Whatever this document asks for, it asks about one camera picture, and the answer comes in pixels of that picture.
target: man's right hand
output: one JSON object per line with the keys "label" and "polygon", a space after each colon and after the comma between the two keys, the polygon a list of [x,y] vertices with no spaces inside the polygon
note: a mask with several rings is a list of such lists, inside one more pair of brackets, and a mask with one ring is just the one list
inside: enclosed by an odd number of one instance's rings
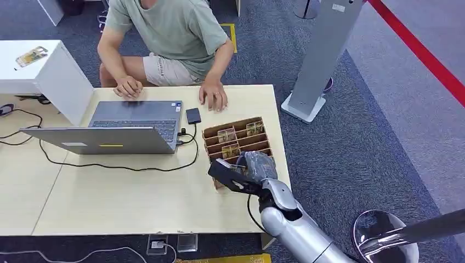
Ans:
{"label": "man's right hand", "polygon": [[116,79],[118,86],[113,89],[116,95],[127,99],[137,99],[142,91],[142,83],[131,76]]}

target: laptop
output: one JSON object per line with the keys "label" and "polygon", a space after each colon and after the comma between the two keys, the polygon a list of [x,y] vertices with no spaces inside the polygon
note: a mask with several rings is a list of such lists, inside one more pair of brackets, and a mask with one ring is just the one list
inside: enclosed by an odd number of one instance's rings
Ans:
{"label": "laptop", "polygon": [[173,154],[181,101],[101,101],[89,127],[20,129],[79,155]]}

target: metal pole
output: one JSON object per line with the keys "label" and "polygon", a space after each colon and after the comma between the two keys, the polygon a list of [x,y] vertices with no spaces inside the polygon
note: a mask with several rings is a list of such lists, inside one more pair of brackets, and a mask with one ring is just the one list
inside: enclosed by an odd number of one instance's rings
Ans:
{"label": "metal pole", "polygon": [[328,84],[345,43],[366,0],[322,0],[293,92],[281,105],[290,115],[310,123],[325,104]]}
{"label": "metal pole", "polygon": [[316,17],[317,15],[317,12],[314,8],[312,8],[310,6],[310,1],[311,0],[307,0],[307,4],[305,6],[305,9],[302,8],[302,5],[299,3],[297,5],[297,7],[294,9],[294,14],[298,17],[298,18],[302,18],[302,19],[313,19]]}

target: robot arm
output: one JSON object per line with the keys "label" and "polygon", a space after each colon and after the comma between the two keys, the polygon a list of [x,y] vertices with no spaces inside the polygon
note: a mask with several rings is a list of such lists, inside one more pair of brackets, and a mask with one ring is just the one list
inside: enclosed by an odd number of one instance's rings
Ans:
{"label": "robot arm", "polygon": [[[247,167],[248,174],[235,171],[236,167]],[[276,170],[268,156],[257,152],[242,153],[237,165],[216,159],[208,174],[232,191],[258,196],[264,229],[300,263],[355,262],[318,227],[295,200],[287,185],[273,178]]]}
{"label": "robot arm", "polygon": [[281,181],[264,179],[276,205],[262,207],[260,218],[263,227],[283,244],[301,263],[354,262],[340,251],[294,199]]}

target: man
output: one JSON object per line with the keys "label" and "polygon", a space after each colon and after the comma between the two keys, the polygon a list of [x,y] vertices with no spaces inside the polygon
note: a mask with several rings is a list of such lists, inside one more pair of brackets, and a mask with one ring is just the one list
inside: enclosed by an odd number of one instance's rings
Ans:
{"label": "man", "polygon": [[[124,34],[134,25],[149,56],[121,56]],[[199,100],[210,110],[228,104],[221,77],[233,56],[231,40],[206,0],[110,0],[98,45],[102,87],[136,99],[143,86],[200,84]]]}

